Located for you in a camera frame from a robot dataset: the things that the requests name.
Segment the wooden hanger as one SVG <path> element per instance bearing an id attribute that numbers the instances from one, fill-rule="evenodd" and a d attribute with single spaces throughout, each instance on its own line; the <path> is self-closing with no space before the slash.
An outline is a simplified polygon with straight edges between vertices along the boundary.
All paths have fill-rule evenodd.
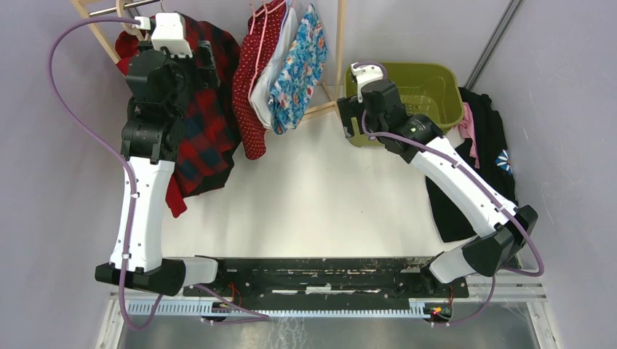
<path id="1" fill-rule="evenodd" d="M 115 0 L 115 13 L 118 17 L 124 19 L 132 19 L 132 17 L 127 14 L 126 9 L 124 8 L 129 3 L 131 3 L 130 0 Z M 122 23 L 122 27 L 125 33 L 134 36 L 138 40 L 144 40 L 144 35 L 142 34 L 141 30 L 137 29 L 133 24 Z"/>

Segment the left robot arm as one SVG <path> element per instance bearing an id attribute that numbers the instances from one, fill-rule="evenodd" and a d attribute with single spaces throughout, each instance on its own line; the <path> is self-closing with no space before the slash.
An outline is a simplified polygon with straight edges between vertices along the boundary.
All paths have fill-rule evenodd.
<path id="1" fill-rule="evenodd" d="M 220 84 L 212 47 L 199 41 L 190 54 L 142 41 L 130 58 L 126 82 L 132 93 L 120 154 L 127 162 L 116 245 L 95 280 L 174 296 L 192 284 L 211 295 L 227 290 L 228 275 L 208 257 L 164 257 L 163 210 L 184 136 L 183 119 L 195 92 Z"/>

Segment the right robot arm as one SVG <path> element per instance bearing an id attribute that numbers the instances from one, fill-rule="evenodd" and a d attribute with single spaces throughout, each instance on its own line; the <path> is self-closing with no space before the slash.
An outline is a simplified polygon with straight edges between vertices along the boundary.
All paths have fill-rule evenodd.
<path id="1" fill-rule="evenodd" d="M 358 94 L 338 99 L 337 107 L 342 119 L 359 117 L 365 135 L 424 173 L 456 205 L 475 233 L 473 239 L 436 255 L 423 267 L 420 285 L 425 294 L 438 297 L 450 282 L 471 274 L 494 276 L 525 246 L 538 269 L 516 272 L 529 277 L 544 274 L 544 261 L 530 237 L 537 211 L 529 205 L 517 206 L 491 187 L 428 116 L 407 113 L 392 81 L 366 83 Z"/>

